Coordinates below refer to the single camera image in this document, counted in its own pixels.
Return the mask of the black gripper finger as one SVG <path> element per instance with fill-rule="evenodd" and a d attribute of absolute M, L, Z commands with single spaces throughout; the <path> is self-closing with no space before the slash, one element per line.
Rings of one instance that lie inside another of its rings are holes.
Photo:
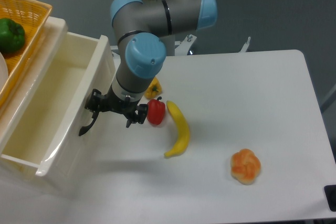
<path fill-rule="evenodd" d="M 93 89 L 91 95 L 87 98 L 85 102 L 85 109 L 92 113 L 92 118 L 97 118 L 98 114 L 102 111 L 103 99 L 104 95 L 102 95 L 98 89 Z"/>
<path fill-rule="evenodd" d="M 147 104 L 139 104 L 131 111 L 125 114 L 127 118 L 126 128 L 129 128 L 131 124 L 143 124 L 147 114 L 149 106 Z"/>

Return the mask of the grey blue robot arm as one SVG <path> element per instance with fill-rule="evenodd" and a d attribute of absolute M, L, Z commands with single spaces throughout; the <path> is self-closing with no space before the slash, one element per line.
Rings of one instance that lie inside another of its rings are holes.
<path fill-rule="evenodd" d="M 216 0 L 114 0 L 111 26 L 120 65 L 106 94 L 92 90 L 85 108 L 96 120 L 101 112 L 122 114 L 127 125 L 142 124 L 148 106 L 141 98 L 160 72 L 167 55 L 163 37 L 214 26 Z"/>

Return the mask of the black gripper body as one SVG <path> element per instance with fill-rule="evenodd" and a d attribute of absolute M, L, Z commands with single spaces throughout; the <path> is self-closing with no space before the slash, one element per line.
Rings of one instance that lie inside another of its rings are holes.
<path fill-rule="evenodd" d="M 111 111 L 113 113 L 122 114 L 127 119 L 134 118 L 136 115 L 137 103 L 131 99 L 132 97 L 129 95 L 122 100 L 113 92 L 108 93 L 101 100 L 101 112 Z"/>

